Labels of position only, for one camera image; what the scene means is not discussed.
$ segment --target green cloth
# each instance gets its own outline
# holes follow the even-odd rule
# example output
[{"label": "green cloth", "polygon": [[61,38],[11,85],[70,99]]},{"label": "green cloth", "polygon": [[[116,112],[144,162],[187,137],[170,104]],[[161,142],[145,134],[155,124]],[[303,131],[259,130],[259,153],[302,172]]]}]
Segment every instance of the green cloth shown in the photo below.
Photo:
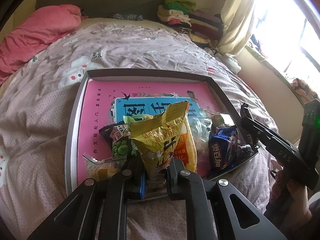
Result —
[{"label": "green cloth", "polygon": [[182,6],[176,3],[164,4],[162,7],[166,10],[178,10],[178,11],[182,11],[184,14],[187,14],[187,15],[189,14],[189,11],[187,9],[183,8]]},{"label": "green cloth", "polygon": [[196,2],[193,0],[164,0],[164,3],[167,5],[169,3],[174,3],[179,5],[187,10],[196,11]]}]

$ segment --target gold snack bag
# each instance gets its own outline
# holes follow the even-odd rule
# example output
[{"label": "gold snack bag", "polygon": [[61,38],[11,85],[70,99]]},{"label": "gold snack bag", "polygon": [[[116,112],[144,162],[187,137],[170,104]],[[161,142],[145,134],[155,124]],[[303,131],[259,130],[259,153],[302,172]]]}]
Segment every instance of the gold snack bag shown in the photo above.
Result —
[{"label": "gold snack bag", "polygon": [[183,161],[185,169],[196,172],[197,150],[193,141],[187,115],[181,128],[180,138],[174,150],[173,157]]},{"label": "gold snack bag", "polygon": [[188,108],[188,101],[175,103],[151,120],[131,124],[131,137],[140,152],[151,188],[161,187],[165,182],[162,170],[170,163]]}]

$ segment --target green light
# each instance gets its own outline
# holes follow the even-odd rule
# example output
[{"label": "green light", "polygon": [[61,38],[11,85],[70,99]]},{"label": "green light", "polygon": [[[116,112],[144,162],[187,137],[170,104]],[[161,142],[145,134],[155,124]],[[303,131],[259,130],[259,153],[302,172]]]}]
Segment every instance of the green light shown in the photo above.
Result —
[{"label": "green light", "polygon": [[316,127],[320,128],[320,117],[316,119]]}]

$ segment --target hand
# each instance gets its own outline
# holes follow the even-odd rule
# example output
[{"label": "hand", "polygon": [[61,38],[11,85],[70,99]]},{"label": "hand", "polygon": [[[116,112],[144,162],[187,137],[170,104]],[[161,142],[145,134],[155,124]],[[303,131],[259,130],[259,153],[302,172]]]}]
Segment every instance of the hand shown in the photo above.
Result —
[{"label": "hand", "polygon": [[[270,193],[270,200],[276,199],[281,195],[281,188],[279,184],[281,183],[282,177],[283,171],[278,171],[276,174],[276,182],[272,186],[272,190]],[[280,230],[282,232],[290,231],[291,233],[293,233],[294,231],[300,229],[302,226],[310,222],[312,213],[310,212],[308,206],[308,192],[306,186],[301,185],[294,180],[289,180],[287,189],[294,201],[284,218]]]}]

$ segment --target blue snack package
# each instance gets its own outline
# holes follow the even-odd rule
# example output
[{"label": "blue snack package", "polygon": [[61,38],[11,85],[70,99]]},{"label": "blue snack package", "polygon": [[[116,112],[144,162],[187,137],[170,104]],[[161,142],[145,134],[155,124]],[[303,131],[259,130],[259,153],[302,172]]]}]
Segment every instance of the blue snack package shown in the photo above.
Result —
[{"label": "blue snack package", "polygon": [[219,129],[215,135],[210,136],[209,160],[211,170],[221,171],[236,163],[238,146],[237,126]]}]

